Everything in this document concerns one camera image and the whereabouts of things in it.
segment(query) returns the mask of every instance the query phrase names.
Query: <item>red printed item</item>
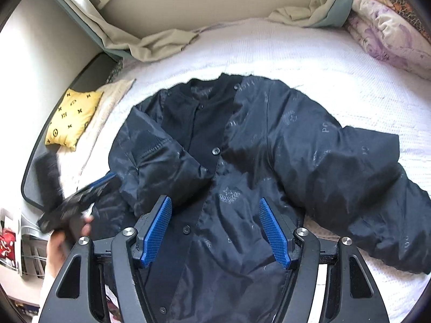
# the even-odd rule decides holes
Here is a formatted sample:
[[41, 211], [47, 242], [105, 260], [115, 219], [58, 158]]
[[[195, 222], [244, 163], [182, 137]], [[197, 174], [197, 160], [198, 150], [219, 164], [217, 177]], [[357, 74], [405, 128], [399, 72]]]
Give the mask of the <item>red printed item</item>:
[[15, 267], [15, 233], [8, 229], [3, 229], [0, 236], [0, 258], [6, 259], [6, 263]]

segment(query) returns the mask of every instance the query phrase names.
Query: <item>jacket sleeve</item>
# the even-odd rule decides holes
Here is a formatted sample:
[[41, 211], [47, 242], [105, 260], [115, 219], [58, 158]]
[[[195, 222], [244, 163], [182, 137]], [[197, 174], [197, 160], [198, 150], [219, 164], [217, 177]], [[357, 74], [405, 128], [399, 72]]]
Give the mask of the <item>jacket sleeve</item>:
[[389, 266], [431, 271], [431, 201], [398, 163], [397, 135], [341, 127], [278, 81], [267, 120], [269, 160], [294, 206]]

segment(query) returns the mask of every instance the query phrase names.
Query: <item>jacket button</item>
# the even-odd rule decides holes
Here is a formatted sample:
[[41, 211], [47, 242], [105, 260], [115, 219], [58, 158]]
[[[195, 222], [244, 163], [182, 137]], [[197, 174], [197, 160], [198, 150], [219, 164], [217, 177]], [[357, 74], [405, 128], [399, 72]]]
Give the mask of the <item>jacket button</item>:
[[191, 231], [191, 229], [190, 229], [189, 225], [183, 227], [183, 233], [185, 235], [190, 234], [190, 231]]

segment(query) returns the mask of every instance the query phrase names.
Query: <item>mattress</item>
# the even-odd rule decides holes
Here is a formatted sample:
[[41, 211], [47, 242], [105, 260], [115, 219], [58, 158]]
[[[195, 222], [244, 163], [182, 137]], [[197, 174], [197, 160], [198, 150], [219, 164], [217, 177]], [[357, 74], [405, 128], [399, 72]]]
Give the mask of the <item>mattress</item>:
[[[320, 103], [342, 126], [398, 134], [399, 162], [431, 193], [431, 83], [370, 57], [343, 30], [300, 29], [260, 19], [209, 28], [183, 52], [156, 63], [125, 61], [118, 79], [136, 82], [102, 128], [79, 187], [109, 170], [109, 150], [135, 104], [159, 89], [191, 78], [215, 79], [222, 72], [279, 79]], [[310, 219], [305, 227], [318, 237], [338, 239]], [[401, 272], [362, 254], [390, 322], [401, 322], [431, 276]], [[310, 323], [319, 320], [325, 280], [326, 267], [320, 265]]]

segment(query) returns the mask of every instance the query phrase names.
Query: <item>beige curtain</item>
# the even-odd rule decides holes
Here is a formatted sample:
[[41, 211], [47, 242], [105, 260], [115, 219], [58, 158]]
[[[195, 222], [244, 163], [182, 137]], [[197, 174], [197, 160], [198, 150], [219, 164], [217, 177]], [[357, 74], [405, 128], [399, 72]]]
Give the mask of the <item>beige curtain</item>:
[[197, 36], [197, 33], [190, 31], [171, 29], [139, 39], [107, 23], [90, 0], [64, 1], [102, 39], [107, 49], [130, 49], [132, 56], [143, 62], [174, 55]]
[[276, 9], [269, 16], [274, 22], [309, 27], [324, 19], [335, 0], [310, 0], [309, 7], [287, 6]]

